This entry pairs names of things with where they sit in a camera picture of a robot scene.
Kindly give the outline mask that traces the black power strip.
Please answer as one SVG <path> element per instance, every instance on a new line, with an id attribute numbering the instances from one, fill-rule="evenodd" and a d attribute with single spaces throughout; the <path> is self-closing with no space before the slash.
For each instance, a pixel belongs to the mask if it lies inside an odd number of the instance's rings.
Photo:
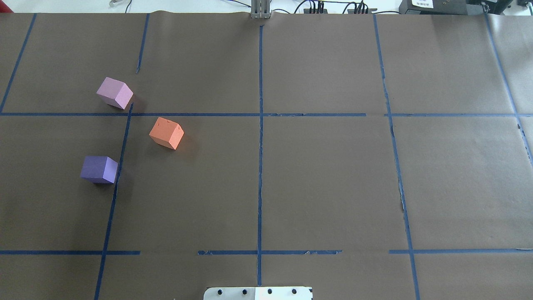
<path id="1" fill-rule="evenodd" d="M 348 15 L 369 15 L 375 12 L 377 12 L 377 8 L 368 8 L 366 6 L 362 8 L 357 8 L 357 7 L 347 8 L 344 11 L 344 13 Z"/>

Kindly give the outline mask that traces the pink foam cube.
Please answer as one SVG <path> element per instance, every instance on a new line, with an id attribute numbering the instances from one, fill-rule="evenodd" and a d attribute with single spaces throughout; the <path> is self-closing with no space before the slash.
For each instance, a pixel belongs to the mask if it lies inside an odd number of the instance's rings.
<path id="1" fill-rule="evenodd" d="M 134 93 L 126 83 L 106 77 L 101 83 L 96 94 L 106 104 L 125 110 Z"/>

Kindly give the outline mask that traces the grey metal bracket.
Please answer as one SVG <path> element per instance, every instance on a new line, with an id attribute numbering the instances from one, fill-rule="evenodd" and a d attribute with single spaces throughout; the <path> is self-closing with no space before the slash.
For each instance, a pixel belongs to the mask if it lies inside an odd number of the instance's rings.
<path id="1" fill-rule="evenodd" d="M 270 0 L 251 0 L 251 18 L 255 20 L 270 19 Z"/>

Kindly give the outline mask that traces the orange foam cube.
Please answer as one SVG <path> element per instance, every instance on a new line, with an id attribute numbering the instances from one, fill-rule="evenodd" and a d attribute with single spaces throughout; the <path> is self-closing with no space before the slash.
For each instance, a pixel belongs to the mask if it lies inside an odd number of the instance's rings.
<path id="1" fill-rule="evenodd" d="M 184 136 L 184 130 L 177 122 L 166 118 L 158 117 L 149 137 L 156 143 L 172 150 L 177 150 L 181 139 Z"/>

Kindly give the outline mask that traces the black equipment box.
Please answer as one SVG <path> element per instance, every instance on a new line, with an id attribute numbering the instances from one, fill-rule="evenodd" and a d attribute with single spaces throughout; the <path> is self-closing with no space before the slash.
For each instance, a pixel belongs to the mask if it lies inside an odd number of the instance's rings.
<path id="1" fill-rule="evenodd" d="M 495 0 L 402 0 L 402 15 L 483 15 L 490 12 Z"/>

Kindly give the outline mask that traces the purple foam cube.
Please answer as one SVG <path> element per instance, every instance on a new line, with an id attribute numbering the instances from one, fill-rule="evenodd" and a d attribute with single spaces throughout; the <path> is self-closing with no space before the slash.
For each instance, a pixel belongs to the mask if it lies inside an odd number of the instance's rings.
<path id="1" fill-rule="evenodd" d="M 108 156 L 86 156 L 80 178 L 95 184 L 114 184 L 118 162 Z"/>

